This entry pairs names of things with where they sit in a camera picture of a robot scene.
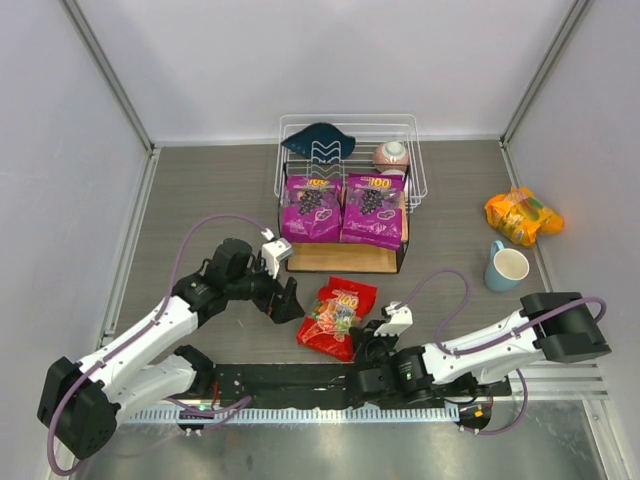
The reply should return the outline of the red fruit candy bag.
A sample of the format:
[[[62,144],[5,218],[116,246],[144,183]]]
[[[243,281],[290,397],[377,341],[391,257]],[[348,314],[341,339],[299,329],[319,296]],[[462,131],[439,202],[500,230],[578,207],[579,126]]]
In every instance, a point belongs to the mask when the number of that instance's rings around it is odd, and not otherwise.
[[[299,345],[341,362],[354,359],[352,328],[359,327],[377,299],[375,286],[332,276],[297,332]]]

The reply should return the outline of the purple blackcurrant candy bag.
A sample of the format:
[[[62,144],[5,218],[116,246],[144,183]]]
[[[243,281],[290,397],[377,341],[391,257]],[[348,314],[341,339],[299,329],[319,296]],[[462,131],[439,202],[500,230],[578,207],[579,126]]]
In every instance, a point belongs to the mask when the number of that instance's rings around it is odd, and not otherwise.
[[[336,243],[342,229],[342,181],[294,175],[285,186],[281,235],[290,243]]]

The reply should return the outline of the orange candy bag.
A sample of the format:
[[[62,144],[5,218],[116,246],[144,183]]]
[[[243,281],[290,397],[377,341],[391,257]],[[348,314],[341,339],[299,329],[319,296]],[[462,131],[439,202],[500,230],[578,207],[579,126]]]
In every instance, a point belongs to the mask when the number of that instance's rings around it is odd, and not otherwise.
[[[487,223],[516,245],[532,247],[539,235],[564,230],[564,218],[539,201],[526,187],[490,198],[484,206]]]

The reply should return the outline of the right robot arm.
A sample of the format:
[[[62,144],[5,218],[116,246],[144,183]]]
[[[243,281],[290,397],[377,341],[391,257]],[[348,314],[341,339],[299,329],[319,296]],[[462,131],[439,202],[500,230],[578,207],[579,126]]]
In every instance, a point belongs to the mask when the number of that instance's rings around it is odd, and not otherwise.
[[[382,319],[352,335],[355,360],[345,377],[347,398],[352,405],[400,408],[437,394],[480,396],[537,361],[572,364],[608,355],[611,348],[599,327],[603,316],[588,308],[593,301],[578,292],[529,294],[493,325],[402,350],[395,345],[413,318],[408,307],[393,302]]]

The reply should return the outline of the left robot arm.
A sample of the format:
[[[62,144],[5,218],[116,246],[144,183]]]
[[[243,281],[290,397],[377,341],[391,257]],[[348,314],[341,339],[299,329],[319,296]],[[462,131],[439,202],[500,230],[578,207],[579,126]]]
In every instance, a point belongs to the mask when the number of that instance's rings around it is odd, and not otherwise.
[[[161,302],[124,334],[76,362],[61,357],[52,363],[37,410],[48,430],[48,459],[55,459],[56,442],[87,459],[137,411],[177,394],[203,393],[213,364],[197,349],[183,346],[159,364],[152,361],[230,302],[250,301],[275,324],[302,317],[296,280],[278,280],[293,253],[283,238],[266,241],[258,252],[228,238],[194,273],[171,282]]]

